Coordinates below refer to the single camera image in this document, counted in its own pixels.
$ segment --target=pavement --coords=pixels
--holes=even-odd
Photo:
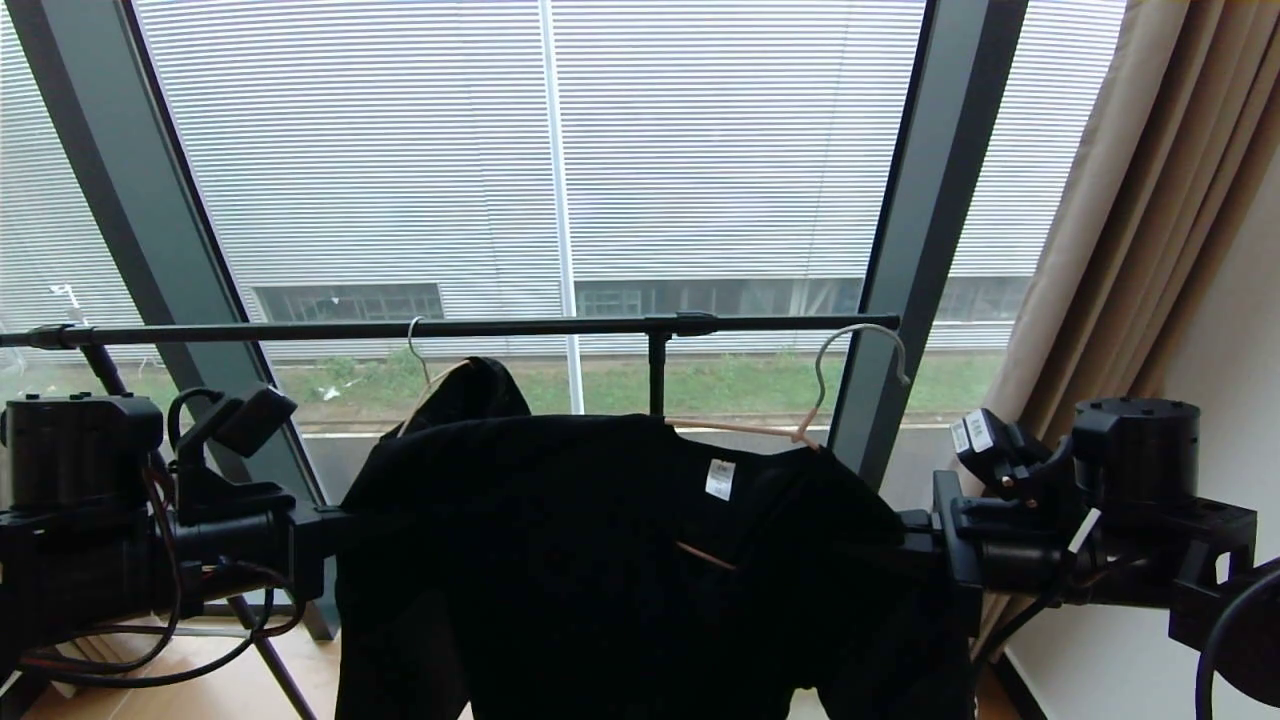
[[[818,442],[827,442],[824,429],[810,432]],[[699,442],[749,450],[753,452],[780,452],[795,447],[786,438],[726,433],[719,430],[692,430],[690,437]],[[347,495],[356,473],[378,441],[369,433],[326,433],[302,436],[311,462],[330,502]],[[895,509],[924,507],[928,503],[933,470],[951,460],[951,436],[945,425],[904,425],[893,443],[888,470],[881,496]]]

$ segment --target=hanger hook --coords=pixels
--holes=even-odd
[[[813,410],[805,415],[805,419],[801,420],[800,425],[796,428],[796,434],[794,436],[796,439],[804,437],[805,432],[809,429],[809,423],[812,423],[818,415],[818,409],[822,407],[823,401],[827,400],[827,380],[822,377],[822,359],[827,355],[827,348],[831,347],[831,343],[836,342],[837,338],[856,333],[858,331],[876,331],[881,334],[888,336],[890,340],[893,341],[893,356],[897,360],[895,366],[897,370],[897,382],[900,382],[902,387],[910,387],[911,378],[906,375],[906,345],[902,343],[902,338],[899,337],[896,332],[886,328],[884,325],[877,325],[876,323],[858,323],[856,325],[840,328],[838,331],[831,333],[831,337],[822,343],[822,347],[818,350],[818,357],[813,361],[813,370],[818,375],[818,401],[813,404]]]
[[[413,357],[417,357],[419,364],[422,365],[422,377],[426,379],[426,389],[431,389],[431,369],[426,366],[426,357],[424,357],[417,351],[417,347],[413,346],[413,331],[417,328],[417,324],[425,319],[426,318],[422,315],[415,315],[413,319],[408,322],[408,336],[406,336],[406,340],[408,342],[408,351],[412,352]]]

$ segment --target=clothing rack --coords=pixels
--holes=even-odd
[[[76,350],[88,356],[108,345],[182,342],[278,342],[296,340],[389,340],[412,337],[503,337],[543,334],[645,334],[649,338],[649,413],[662,415],[667,343],[673,337],[717,332],[837,331],[870,323],[896,331],[897,315],[763,315],[722,318],[710,313],[676,313],[644,318],[547,318],[515,320],[429,320],[417,323],[237,323],[223,325],[146,325],[100,328],[54,324],[0,333],[0,347]]]

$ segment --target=horizontal bar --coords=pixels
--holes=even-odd
[[[645,318],[548,318],[516,320],[434,320],[413,325],[413,337],[498,337],[532,334],[671,333],[704,336],[744,331],[836,331],[869,323],[896,331],[897,315],[768,315],[721,318],[680,313]],[[24,333],[0,334],[0,347],[69,350],[88,345],[155,345],[166,342],[275,342],[292,340],[375,340],[407,337],[410,323],[237,323],[224,325],[146,325],[99,328],[42,325]]]

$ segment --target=grass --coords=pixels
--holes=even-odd
[[[911,388],[908,413],[950,416],[977,407],[1000,366],[1000,354],[932,352],[924,356]],[[433,360],[440,373],[451,360]],[[828,356],[828,388],[840,382],[841,356]],[[534,413],[568,411],[568,374],[563,360],[512,360],[508,364]],[[422,370],[407,351],[383,361],[328,359],[315,366],[278,366],[282,389],[298,401],[302,421],[388,421],[404,416],[422,389]],[[175,395],[161,368],[122,366],[125,384],[147,395],[161,407]],[[671,415],[794,415],[810,407],[817,396],[813,357],[777,355],[724,355],[673,357],[666,372],[667,413]],[[588,413],[644,413],[649,405],[649,370],[644,359],[582,360],[582,386]],[[31,368],[22,377],[0,377],[4,397],[22,392],[68,395],[97,389],[86,368]],[[323,400],[333,388],[339,395]],[[232,391],[239,388],[228,388]],[[824,410],[835,404],[828,392]]]

